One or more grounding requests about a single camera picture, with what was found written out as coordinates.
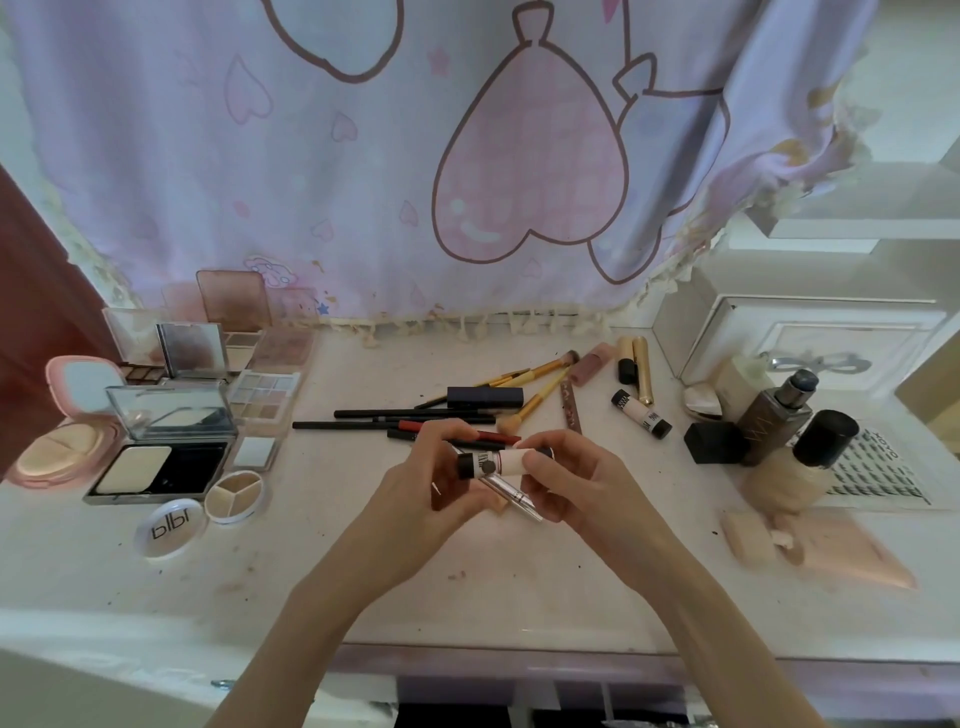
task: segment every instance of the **black box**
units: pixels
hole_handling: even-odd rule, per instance
[[[447,409],[519,409],[522,387],[447,387]]]

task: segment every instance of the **vanity table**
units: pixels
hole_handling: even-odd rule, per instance
[[[674,431],[655,440],[613,407],[621,385],[608,366],[574,390],[584,434],[623,458],[826,716],[960,715],[960,511],[856,515],[913,571],[916,592],[803,574],[783,561],[744,570],[718,521],[747,507],[735,487],[739,469],[694,464],[683,386],[649,330],[524,336],[491,326],[487,338],[466,343],[439,331],[380,333],[376,349],[324,330],[294,419],[410,407],[448,384],[639,333],[650,341],[655,408]],[[528,384],[528,397],[541,385]],[[824,391],[813,406],[883,423],[941,502],[960,503],[960,463],[897,400]],[[520,434],[563,426],[554,395]],[[383,432],[293,431],[266,473],[265,508],[234,526],[212,524],[182,555],[159,562],[132,547],[153,506],[91,506],[79,491],[8,484],[0,488],[0,647],[215,703],[222,693],[211,681],[240,675],[290,588],[408,450]],[[379,704],[398,699],[595,707],[600,683],[611,685],[614,707],[682,710],[696,699],[653,610],[570,529],[508,508],[475,518],[361,615],[312,715],[358,700],[367,701],[358,715],[368,710],[371,720],[385,719]]]

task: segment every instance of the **eyeshadow palette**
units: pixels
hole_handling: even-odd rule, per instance
[[[230,387],[230,412],[243,420],[278,422],[299,382],[299,374],[268,375],[244,370]]]
[[[268,328],[248,367],[258,372],[302,370],[313,350],[313,331],[304,328]]]

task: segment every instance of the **forearm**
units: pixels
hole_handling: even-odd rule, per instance
[[[721,727],[824,728],[754,628],[679,542],[664,549],[644,596]]]
[[[362,608],[344,591],[323,564],[300,582],[207,728],[299,728]]]

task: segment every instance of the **foundation bottle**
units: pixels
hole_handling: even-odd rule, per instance
[[[800,513],[836,484],[829,469],[860,431],[843,412],[824,409],[793,448],[779,448],[747,475],[741,494],[760,513]]]
[[[813,410],[806,404],[820,379],[807,369],[793,373],[778,389],[766,389],[747,407],[736,426],[750,449],[741,465],[753,466],[775,449],[786,445]]]

